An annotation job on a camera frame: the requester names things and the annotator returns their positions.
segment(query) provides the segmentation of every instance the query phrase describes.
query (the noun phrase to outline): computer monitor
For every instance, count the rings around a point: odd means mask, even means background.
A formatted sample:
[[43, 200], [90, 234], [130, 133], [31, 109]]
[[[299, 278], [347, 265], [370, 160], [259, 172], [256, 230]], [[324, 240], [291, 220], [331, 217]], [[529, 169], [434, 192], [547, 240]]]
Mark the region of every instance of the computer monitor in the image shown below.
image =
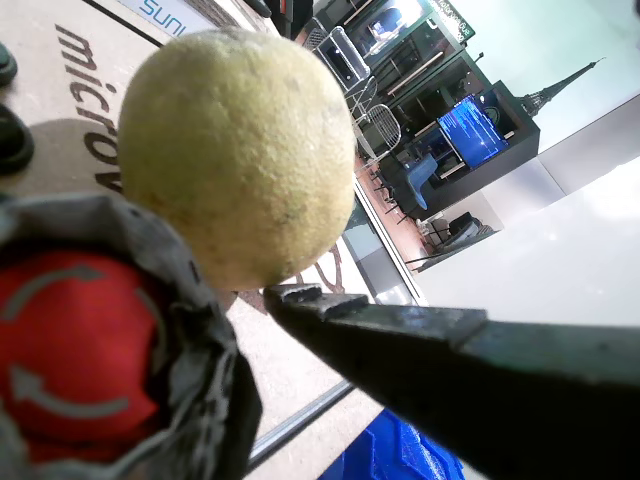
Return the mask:
[[438, 123], [470, 168], [480, 166], [509, 146], [473, 95], [463, 98]]

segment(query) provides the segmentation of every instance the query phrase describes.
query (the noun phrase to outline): blue plastic crate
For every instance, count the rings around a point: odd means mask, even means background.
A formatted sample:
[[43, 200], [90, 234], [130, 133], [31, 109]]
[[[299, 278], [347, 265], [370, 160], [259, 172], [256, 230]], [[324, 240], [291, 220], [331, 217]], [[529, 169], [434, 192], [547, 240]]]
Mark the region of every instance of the blue plastic crate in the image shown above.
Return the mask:
[[458, 458], [384, 410], [319, 480], [464, 480]]

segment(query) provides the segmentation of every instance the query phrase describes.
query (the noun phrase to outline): floor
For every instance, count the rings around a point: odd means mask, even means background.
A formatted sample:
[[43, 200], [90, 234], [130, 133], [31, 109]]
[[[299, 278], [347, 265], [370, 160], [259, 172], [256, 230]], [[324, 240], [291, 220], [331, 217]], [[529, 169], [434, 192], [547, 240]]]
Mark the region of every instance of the floor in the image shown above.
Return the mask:
[[[362, 159], [356, 158], [356, 171], [364, 164]], [[356, 175], [358, 181], [365, 191], [365, 194], [369, 198], [369, 201], [373, 205], [376, 214], [380, 218], [380, 221], [387, 230], [387, 233], [391, 237], [391, 241], [394, 243], [400, 256], [404, 262], [416, 260], [421, 257], [427, 256], [433, 251], [430, 244], [420, 234], [415, 221], [411, 218], [407, 218], [402, 223], [398, 222], [404, 217], [404, 213], [399, 207], [396, 207], [391, 212], [386, 213], [392, 208], [393, 204], [387, 203], [386, 190], [375, 191], [380, 186], [379, 180], [372, 180], [371, 175], [377, 170], [377, 167], [372, 167], [368, 170], [363, 170]]]

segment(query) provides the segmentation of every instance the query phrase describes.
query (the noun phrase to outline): yellow-green fruit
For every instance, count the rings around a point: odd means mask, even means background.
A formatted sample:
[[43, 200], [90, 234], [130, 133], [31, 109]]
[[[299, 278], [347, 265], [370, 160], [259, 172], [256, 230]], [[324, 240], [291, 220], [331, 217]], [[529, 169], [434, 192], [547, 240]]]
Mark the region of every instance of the yellow-green fruit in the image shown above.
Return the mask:
[[133, 78], [118, 139], [125, 196], [185, 237], [216, 288], [295, 275], [351, 214], [344, 97], [313, 54], [280, 37], [232, 30], [170, 42]]

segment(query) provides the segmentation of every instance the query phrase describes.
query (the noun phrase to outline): gray arrow symbol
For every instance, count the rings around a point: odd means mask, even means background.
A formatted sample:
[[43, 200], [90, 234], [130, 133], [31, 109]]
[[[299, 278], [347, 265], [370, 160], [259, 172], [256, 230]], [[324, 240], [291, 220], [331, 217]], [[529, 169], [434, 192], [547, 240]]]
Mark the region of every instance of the gray arrow symbol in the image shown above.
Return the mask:
[[160, 314], [160, 310], [155, 302], [147, 295], [142, 288], [136, 288], [136, 295], [138, 298], [144, 303], [147, 307], [154, 320], [156, 321], [156, 332], [158, 335], [158, 341], [156, 344], [156, 348], [153, 349], [153, 353], [151, 354], [151, 370], [153, 373], [158, 373], [158, 371], [163, 367], [165, 361], [167, 360], [166, 351], [167, 351], [167, 329], [164, 325], [164, 320], [162, 319], [162, 315]]
[[7, 323], [13, 322], [34, 295], [53, 283], [69, 278], [77, 278], [83, 282], [90, 282], [102, 277], [102, 272], [86, 265], [76, 265], [75, 267], [63, 270], [44, 273], [20, 287], [18, 291], [7, 300], [0, 321]]
[[30, 400], [40, 408], [61, 417], [96, 419], [116, 415], [129, 407], [129, 399], [118, 398], [93, 405], [67, 402], [44, 389], [44, 381], [38, 375], [18, 365], [9, 367], [13, 398], [16, 402]]

